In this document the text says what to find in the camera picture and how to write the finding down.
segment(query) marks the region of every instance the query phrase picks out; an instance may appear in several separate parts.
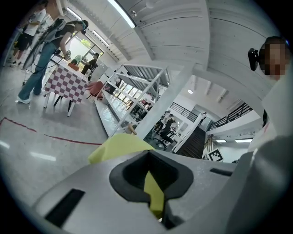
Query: white ceiling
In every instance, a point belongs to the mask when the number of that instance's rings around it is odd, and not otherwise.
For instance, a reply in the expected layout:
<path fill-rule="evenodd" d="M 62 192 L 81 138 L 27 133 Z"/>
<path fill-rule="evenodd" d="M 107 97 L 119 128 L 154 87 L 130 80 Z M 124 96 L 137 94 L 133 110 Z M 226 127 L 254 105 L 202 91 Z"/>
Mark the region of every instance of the white ceiling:
<path fill-rule="evenodd" d="M 90 21 L 91 30 L 108 39 L 119 63 L 169 64 L 176 72 L 176 65 L 194 62 L 194 74 L 204 79 L 192 97 L 186 90 L 182 95 L 198 102 L 210 100 L 213 105 L 199 105 L 219 116 L 238 98 L 262 114 L 261 100 L 274 82 L 261 71 L 250 70 L 247 52 L 259 49 L 265 38 L 278 35 L 278 30 L 253 1 L 151 0 L 155 3 L 152 9 L 146 7 L 146 1 L 119 0 L 127 12 L 137 12 L 134 30 L 107 0 L 69 0 Z M 206 80 L 213 83 L 207 96 L 202 94 Z M 223 88 L 229 93 L 219 104 L 216 99 Z"/>

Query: desk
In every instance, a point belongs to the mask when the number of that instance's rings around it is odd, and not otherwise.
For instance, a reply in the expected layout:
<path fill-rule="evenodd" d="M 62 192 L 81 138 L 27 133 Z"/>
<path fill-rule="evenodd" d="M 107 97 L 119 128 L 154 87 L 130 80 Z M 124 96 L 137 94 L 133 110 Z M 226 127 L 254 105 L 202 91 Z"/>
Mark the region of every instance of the desk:
<path fill-rule="evenodd" d="M 47 108 L 50 94 L 53 92 L 70 101 L 67 113 L 70 117 L 74 105 L 81 103 L 87 85 L 88 80 L 83 74 L 69 67 L 66 62 L 60 61 L 45 84 L 44 108 Z"/>

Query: staircase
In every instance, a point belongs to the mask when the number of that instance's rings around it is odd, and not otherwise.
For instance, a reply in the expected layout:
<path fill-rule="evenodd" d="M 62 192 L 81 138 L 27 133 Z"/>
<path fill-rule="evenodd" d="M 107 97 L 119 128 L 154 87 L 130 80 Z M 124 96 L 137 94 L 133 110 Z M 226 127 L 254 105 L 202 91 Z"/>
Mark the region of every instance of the staircase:
<path fill-rule="evenodd" d="M 197 127 L 190 135 L 188 140 L 181 146 L 177 154 L 201 159 L 205 145 L 206 132 Z"/>

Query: white sleeve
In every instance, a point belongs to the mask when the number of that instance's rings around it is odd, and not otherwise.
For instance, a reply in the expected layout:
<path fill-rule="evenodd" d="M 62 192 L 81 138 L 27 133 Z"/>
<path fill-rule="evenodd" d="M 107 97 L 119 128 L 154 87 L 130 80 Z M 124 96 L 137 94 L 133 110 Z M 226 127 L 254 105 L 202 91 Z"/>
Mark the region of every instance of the white sleeve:
<path fill-rule="evenodd" d="M 42 22 L 45 16 L 46 16 L 46 11 L 41 11 L 39 15 L 37 16 L 36 21 Z"/>

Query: column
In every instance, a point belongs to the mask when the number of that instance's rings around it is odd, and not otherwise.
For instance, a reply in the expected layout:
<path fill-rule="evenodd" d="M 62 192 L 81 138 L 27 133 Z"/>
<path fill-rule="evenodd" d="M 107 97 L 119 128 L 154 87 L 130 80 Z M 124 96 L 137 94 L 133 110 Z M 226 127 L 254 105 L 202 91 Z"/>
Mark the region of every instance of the column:
<path fill-rule="evenodd" d="M 175 97 L 181 92 L 182 88 L 188 82 L 192 75 L 192 70 L 195 64 L 184 66 L 181 72 L 175 77 L 160 99 L 156 102 L 153 108 L 143 118 L 136 128 L 137 136 L 144 139 L 152 127 L 158 122 L 160 117 L 165 113 L 171 105 Z"/>

